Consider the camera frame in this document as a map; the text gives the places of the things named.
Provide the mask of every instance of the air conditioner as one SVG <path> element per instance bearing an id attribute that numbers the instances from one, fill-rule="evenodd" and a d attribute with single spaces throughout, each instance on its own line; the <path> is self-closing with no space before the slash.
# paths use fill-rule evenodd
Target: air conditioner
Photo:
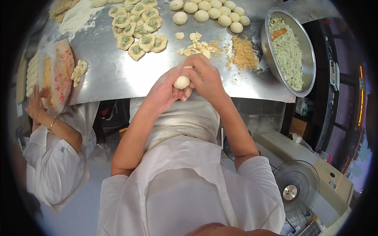
<path id="1" fill-rule="evenodd" d="M 299 143 L 272 131 L 253 137 L 256 146 L 270 162 L 303 160 L 314 166 L 320 178 L 319 197 L 312 212 L 326 226 L 333 225 L 348 209 L 354 184 L 340 171 Z"/>

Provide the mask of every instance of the flour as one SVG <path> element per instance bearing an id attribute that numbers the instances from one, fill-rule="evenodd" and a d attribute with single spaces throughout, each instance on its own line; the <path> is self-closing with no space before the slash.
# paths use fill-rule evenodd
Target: flour
<path id="1" fill-rule="evenodd" d="M 95 26 L 96 17 L 91 16 L 104 7 L 91 8 L 91 0 L 81 0 L 72 9 L 68 10 L 59 26 L 61 34 L 68 33 L 68 40 L 71 41 L 75 34 L 82 30 L 87 30 Z"/>

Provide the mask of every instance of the person's right hand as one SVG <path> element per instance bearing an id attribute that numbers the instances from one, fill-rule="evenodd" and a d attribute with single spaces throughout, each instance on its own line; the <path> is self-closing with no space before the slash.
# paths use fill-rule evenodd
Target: person's right hand
<path id="1" fill-rule="evenodd" d="M 184 63 L 184 67 L 187 66 L 192 66 L 193 69 L 185 68 L 183 75 L 193 82 L 195 89 L 211 105 L 216 106 L 227 99 L 218 69 L 202 53 L 188 57 Z"/>

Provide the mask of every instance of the person's hand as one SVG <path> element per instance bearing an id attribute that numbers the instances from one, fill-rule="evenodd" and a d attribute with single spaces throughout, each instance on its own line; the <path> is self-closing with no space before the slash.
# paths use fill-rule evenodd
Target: person's hand
<path id="1" fill-rule="evenodd" d="M 160 115 L 168 110 L 177 99 L 186 100 L 191 89 L 188 92 L 187 88 L 180 90 L 173 87 L 173 83 L 182 75 L 183 68 L 183 65 L 178 65 L 163 74 L 152 86 L 142 106 L 150 109 L 155 115 Z"/>
<path id="2" fill-rule="evenodd" d="M 45 92 L 46 90 L 42 89 L 42 91 L 43 95 L 45 96 L 44 93 L 47 93 Z M 46 111 L 43 108 L 38 85 L 33 87 L 33 94 L 29 98 L 29 106 L 25 108 L 25 111 L 28 113 L 30 118 L 33 119 L 33 124 L 39 125 L 41 123 L 41 117 L 46 113 Z"/>
<path id="3" fill-rule="evenodd" d="M 228 97 L 226 94 L 218 69 L 202 54 L 194 54 L 188 57 L 184 66 L 183 75 L 189 77 L 199 94 L 210 102 L 211 105 L 222 103 Z"/>

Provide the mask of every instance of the stainless steel bowl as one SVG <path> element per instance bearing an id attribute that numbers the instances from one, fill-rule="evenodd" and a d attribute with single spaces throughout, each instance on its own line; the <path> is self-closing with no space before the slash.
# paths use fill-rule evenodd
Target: stainless steel bowl
<path id="1" fill-rule="evenodd" d="M 302 72 L 303 72 L 303 87 L 301 91 L 295 91 L 289 83 L 285 80 L 284 75 L 278 65 L 276 55 L 273 50 L 272 40 L 270 39 L 269 23 L 272 17 L 278 17 L 285 21 L 293 30 L 294 35 L 298 38 L 299 47 L 303 52 L 302 57 Z M 282 83 L 285 84 L 287 89 L 297 97 L 305 97 L 314 86 L 316 76 L 316 61 L 315 53 L 312 47 L 310 38 L 308 37 L 305 29 L 299 21 L 290 15 L 287 11 L 273 8 L 268 11 L 265 18 L 265 25 L 261 29 L 261 47 L 265 56 L 265 60 L 269 65 L 273 75 Z"/>

